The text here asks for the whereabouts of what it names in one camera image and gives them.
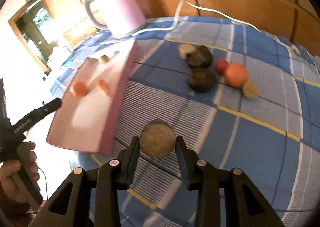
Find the person's left hand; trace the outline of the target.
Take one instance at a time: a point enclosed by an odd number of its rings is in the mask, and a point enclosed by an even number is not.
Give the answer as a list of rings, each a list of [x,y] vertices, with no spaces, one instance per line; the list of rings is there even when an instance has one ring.
[[[36,160],[37,156],[34,152],[34,148],[36,144],[32,141],[28,141],[30,144],[30,172],[33,176],[34,181],[38,181],[40,179],[39,175],[39,167],[37,166]],[[26,203],[26,197],[21,191],[19,190],[18,186],[14,182],[12,175],[17,173],[21,169],[21,163],[18,160],[7,160],[1,166],[1,186],[4,191],[4,194],[14,202],[18,203]]]

